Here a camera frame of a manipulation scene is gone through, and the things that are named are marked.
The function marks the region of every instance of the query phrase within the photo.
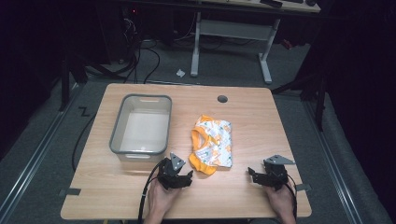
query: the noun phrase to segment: human hand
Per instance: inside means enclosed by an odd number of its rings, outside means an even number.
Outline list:
[[[145,224],[159,224],[172,207],[181,189],[165,189],[157,178],[150,183],[148,191],[149,212]]]
[[[268,195],[270,204],[273,207],[276,215],[281,219],[282,224],[295,224],[296,220],[293,214],[293,195],[286,186],[275,190],[274,187],[263,186],[264,191]]]

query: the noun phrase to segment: floor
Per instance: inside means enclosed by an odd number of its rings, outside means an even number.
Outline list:
[[[285,49],[273,45],[268,63],[273,83],[264,83],[255,51],[260,42],[227,39],[202,43],[200,73],[190,77],[191,40],[178,41],[172,47],[157,41],[146,41],[140,50],[136,74],[127,83],[215,85],[262,87],[274,89],[293,81],[309,46]],[[105,65],[118,70],[124,64]],[[91,128],[90,119],[97,111],[108,83],[122,82],[92,75],[85,85],[70,84],[71,104],[61,106],[61,85],[53,89],[51,98],[37,109],[29,125],[8,155],[0,162],[2,184],[0,223],[103,223],[103,220],[64,220],[60,211],[62,191],[73,178],[72,163],[79,154]],[[184,71],[184,77],[177,71]],[[324,132],[313,122],[315,101],[302,102],[299,91],[274,95],[290,147],[303,181],[311,187],[307,192],[313,213],[298,219],[299,223],[391,223],[376,198],[370,182],[353,155],[326,98],[323,116]],[[254,223],[274,223],[272,219]]]

